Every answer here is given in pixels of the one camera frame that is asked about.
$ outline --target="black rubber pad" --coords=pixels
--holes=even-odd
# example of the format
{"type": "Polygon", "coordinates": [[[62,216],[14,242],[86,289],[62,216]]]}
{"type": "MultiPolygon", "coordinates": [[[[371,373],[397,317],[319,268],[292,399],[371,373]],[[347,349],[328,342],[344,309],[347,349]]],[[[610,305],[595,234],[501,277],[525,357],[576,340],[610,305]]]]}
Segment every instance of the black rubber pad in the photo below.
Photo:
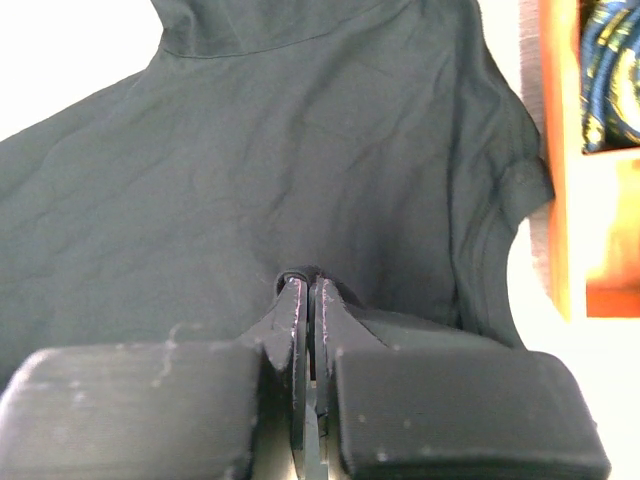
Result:
{"type": "Polygon", "coordinates": [[[345,351],[331,396],[335,478],[605,480],[610,471],[576,381],[546,354],[345,351]]]}
{"type": "Polygon", "coordinates": [[[355,349],[386,350],[367,328],[348,311],[338,287],[331,280],[319,279],[311,295],[315,298],[314,366],[316,368],[316,414],[320,437],[327,435],[329,382],[338,351],[355,349]]]}
{"type": "Polygon", "coordinates": [[[305,408],[307,390],[308,285],[295,276],[278,281],[278,297],[269,312],[239,341],[262,345],[288,392],[291,450],[297,473],[304,475],[305,408]]]}
{"type": "Polygon", "coordinates": [[[279,383],[237,343],[38,352],[0,404],[0,478],[286,478],[279,383]]]}

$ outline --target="wooden shelf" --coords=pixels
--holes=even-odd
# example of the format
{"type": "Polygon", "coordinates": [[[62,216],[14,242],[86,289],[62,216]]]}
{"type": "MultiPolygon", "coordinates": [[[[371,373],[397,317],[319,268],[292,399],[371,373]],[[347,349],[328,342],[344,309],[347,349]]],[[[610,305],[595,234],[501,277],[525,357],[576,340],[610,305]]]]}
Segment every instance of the wooden shelf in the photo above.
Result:
{"type": "Polygon", "coordinates": [[[539,0],[551,292],[567,321],[640,317],[640,147],[582,153],[579,0],[539,0]]]}

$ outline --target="dust speck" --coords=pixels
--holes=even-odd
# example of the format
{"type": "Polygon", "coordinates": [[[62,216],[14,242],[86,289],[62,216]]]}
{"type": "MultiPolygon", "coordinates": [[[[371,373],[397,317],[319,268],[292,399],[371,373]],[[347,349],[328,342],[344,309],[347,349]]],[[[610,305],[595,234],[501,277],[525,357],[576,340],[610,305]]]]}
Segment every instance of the dust speck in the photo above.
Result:
{"type": "Polygon", "coordinates": [[[224,471],[224,480],[234,480],[236,478],[236,469],[235,467],[229,467],[224,471]]]}
{"type": "Polygon", "coordinates": [[[387,455],[387,452],[385,452],[384,449],[380,447],[378,449],[378,453],[376,453],[376,458],[378,459],[379,462],[384,463],[387,460],[389,460],[389,455],[387,455]]]}

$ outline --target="dark green t-shirt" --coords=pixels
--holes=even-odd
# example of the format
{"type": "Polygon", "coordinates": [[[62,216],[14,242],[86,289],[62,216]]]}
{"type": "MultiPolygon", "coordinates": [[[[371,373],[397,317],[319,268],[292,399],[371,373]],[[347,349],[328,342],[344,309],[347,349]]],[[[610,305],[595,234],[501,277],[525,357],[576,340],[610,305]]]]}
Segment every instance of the dark green t-shirt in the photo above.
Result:
{"type": "Polygon", "coordinates": [[[0,143],[0,383],[47,346],[235,338],[310,264],[521,345],[507,256],[553,191],[475,1],[153,3],[146,70],[0,143]]]}

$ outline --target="shirt sleeve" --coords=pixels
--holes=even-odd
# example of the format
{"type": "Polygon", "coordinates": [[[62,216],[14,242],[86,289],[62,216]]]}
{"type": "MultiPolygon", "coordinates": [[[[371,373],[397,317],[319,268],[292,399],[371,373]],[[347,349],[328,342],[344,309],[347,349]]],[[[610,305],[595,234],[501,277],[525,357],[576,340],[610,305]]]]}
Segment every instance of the shirt sleeve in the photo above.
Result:
{"type": "Polygon", "coordinates": [[[452,15],[457,76],[449,189],[463,327],[521,347],[507,259],[520,223],[553,199],[553,186],[536,126],[486,46],[477,3],[447,5],[460,10],[452,15]]]}

